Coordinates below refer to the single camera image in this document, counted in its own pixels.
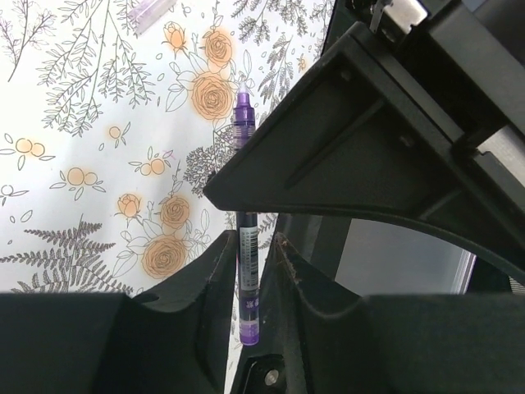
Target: gray panel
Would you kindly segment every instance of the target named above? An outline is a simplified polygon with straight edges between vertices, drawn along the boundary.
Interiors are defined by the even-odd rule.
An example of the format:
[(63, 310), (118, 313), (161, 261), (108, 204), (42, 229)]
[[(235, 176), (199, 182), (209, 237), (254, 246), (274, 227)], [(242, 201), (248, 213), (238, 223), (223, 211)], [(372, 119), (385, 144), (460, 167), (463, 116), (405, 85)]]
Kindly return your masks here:
[(354, 219), (336, 282), (361, 296), (464, 293), (475, 256), (404, 227)]
[(476, 11), (486, 0), (463, 0), (463, 4), (465, 5), (470, 12)]

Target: pen barrel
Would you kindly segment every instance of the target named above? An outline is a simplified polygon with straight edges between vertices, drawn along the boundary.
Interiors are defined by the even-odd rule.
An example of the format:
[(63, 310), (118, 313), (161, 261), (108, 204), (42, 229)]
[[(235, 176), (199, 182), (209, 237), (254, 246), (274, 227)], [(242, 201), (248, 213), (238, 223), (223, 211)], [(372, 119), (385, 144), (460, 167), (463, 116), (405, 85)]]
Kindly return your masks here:
[(238, 152), (248, 142), (255, 132), (254, 121), (234, 121), (233, 122), (233, 144), (234, 150)]
[(240, 340), (246, 346), (259, 340), (257, 225), (256, 213), (237, 213)]

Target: rose drawing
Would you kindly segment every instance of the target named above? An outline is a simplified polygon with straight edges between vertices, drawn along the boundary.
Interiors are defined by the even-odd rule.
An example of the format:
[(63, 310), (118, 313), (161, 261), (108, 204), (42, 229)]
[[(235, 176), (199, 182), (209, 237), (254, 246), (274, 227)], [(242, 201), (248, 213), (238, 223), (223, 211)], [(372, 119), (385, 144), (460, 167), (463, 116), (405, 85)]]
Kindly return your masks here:
[(168, 22), (164, 25), (164, 35), (166, 36), (167, 42), (173, 48), (175, 54), (177, 52), (186, 50), (186, 41), (184, 29), (175, 22)]
[(142, 266), (150, 277), (163, 279), (184, 266), (186, 255), (183, 241), (177, 240), (174, 236), (158, 236), (144, 251)]
[(118, 209), (127, 218), (134, 218), (140, 212), (140, 200), (136, 195), (123, 195), (118, 199)]
[(204, 53), (208, 58), (208, 67), (211, 72), (218, 73), (231, 60), (231, 41), (227, 35), (219, 31), (208, 32), (204, 35)]
[(194, 80), (191, 95), (195, 110), (209, 121), (224, 119), (231, 113), (233, 91), (227, 80), (218, 74), (204, 72)]
[(165, 233), (173, 233), (179, 230), (189, 218), (188, 201), (173, 195), (162, 205), (160, 218)]

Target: orange berry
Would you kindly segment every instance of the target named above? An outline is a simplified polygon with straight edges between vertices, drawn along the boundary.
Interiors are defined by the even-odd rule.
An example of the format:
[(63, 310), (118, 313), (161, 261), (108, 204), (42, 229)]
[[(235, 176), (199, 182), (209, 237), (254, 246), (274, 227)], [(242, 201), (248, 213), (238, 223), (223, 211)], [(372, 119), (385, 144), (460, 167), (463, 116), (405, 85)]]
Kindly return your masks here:
[(33, 148), (31, 149), (31, 154), (35, 156), (36, 158), (39, 158), (46, 152), (46, 149), (44, 146), (40, 143), (33, 144)]
[(151, 171), (157, 175), (162, 174), (165, 168), (164, 162), (160, 158), (156, 158), (151, 162)]
[(116, 140), (121, 136), (121, 129), (119, 129), (116, 126), (112, 127), (111, 129), (109, 129), (109, 136)]
[(98, 177), (97, 177), (97, 174), (95, 174), (94, 172), (88, 172), (87, 174), (85, 174), (84, 183), (87, 186), (92, 186), (95, 183), (97, 183), (97, 181), (98, 181)]
[(140, 173), (145, 176), (151, 174), (151, 166), (147, 163), (143, 164), (140, 168)]
[(79, 186), (84, 183), (84, 172), (78, 168), (74, 167), (67, 173), (67, 181), (73, 186)]
[(31, 144), (31, 141), (27, 140), (26, 138), (20, 138), (16, 142), (16, 150), (20, 153), (29, 153), (31, 149), (33, 148), (33, 144)]

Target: purple object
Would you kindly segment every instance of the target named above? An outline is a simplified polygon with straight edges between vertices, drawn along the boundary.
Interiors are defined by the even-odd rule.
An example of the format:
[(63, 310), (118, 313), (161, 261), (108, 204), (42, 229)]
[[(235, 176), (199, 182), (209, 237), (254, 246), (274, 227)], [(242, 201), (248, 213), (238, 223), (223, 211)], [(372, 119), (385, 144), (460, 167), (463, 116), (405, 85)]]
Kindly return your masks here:
[[(255, 131), (255, 110), (241, 84), (234, 108), (234, 148), (239, 151)], [(245, 346), (259, 342), (258, 227), (256, 213), (237, 213), (239, 233), (239, 332)]]
[(257, 345), (259, 342), (259, 319), (246, 322), (240, 320), (239, 323), (240, 341), (245, 346)]
[(142, 0), (129, 13), (137, 36), (142, 35), (176, 3), (177, 0)]
[(255, 132), (255, 110), (249, 103), (249, 93), (244, 82), (237, 92), (237, 105), (234, 111), (234, 149), (240, 150)]

